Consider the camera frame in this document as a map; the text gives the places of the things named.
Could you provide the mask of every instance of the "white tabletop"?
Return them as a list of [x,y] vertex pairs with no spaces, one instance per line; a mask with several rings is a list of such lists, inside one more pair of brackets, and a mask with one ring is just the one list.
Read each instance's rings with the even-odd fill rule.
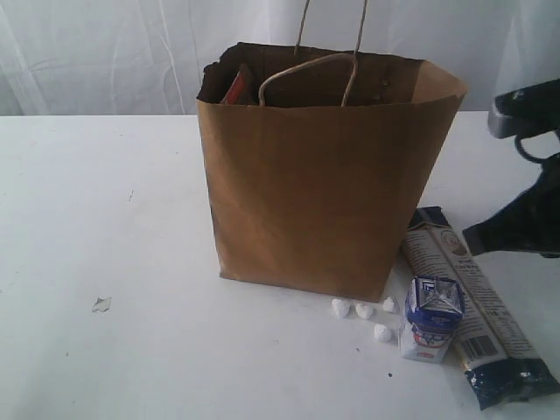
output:
[[[552,136],[531,150],[556,150]],[[421,205],[457,231],[536,165],[459,114]],[[560,261],[477,258],[560,377]],[[388,292],[410,281],[395,269]],[[553,418],[560,395],[480,413],[454,355],[400,358],[331,298],[218,277],[195,116],[0,118],[0,418]],[[92,313],[97,298],[110,309]]]

